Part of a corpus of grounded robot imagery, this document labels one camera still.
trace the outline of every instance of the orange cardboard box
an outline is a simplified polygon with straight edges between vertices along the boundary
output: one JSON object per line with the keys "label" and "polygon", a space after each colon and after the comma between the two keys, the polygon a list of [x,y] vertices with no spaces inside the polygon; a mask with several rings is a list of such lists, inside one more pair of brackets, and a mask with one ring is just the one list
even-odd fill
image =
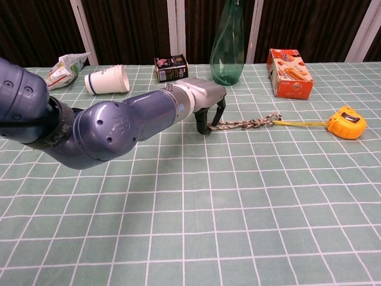
{"label": "orange cardboard box", "polygon": [[267,68],[276,97],[307,100],[314,80],[295,49],[270,49]]}

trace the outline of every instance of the black box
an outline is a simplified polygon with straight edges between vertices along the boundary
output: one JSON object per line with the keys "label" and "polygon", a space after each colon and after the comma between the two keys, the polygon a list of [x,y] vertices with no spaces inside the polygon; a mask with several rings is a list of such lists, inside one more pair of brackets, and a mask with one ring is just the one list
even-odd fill
{"label": "black box", "polygon": [[168,82],[188,77],[188,63],[183,54],[154,58],[154,60],[159,82]]}

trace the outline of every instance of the table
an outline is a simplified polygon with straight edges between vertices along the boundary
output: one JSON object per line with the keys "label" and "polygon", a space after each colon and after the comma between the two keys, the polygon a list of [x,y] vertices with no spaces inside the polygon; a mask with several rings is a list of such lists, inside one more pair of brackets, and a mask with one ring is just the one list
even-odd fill
{"label": "table", "polygon": [[[51,95],[86,108],[164,86],[153,66],[127,66],[129,94],[87,93],[84,75],[106,67]],[[284,126],[203,136],[191,116],[81,171],[1,139],[0,285],[380,285],[381,63],[308,68],[304,101],[274,97],[266,65],[245,65],[223,119],[321,121],[348,104],[367,120],[360,139]],[[211,79],[208,65],[189,74]]]}

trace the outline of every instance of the plastic wrapper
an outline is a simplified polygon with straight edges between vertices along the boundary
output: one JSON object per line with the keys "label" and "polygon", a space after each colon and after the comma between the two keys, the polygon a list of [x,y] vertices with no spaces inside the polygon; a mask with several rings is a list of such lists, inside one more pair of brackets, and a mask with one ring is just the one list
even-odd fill
{"label": "plastic wrapper", "polygon": [[45,79],[48,90],[62,88],[77,78],[90,53],[68,54],[58,58]]}

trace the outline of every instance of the robotic arm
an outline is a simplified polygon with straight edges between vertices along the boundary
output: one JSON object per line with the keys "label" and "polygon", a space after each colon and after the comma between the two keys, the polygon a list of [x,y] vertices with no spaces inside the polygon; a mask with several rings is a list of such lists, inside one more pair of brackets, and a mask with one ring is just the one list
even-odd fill
{"label": "robotic arm", "polygon": [[137,142],[192,113],[198,132],[210,133],[208,109],[218,105],[216,125],[225,96],[225,87],[188,77],[122,102],[102,101],[81,110],[50,97],[38,75],[0,58],[0,135],[72,169],[87,169],[128,153]]}

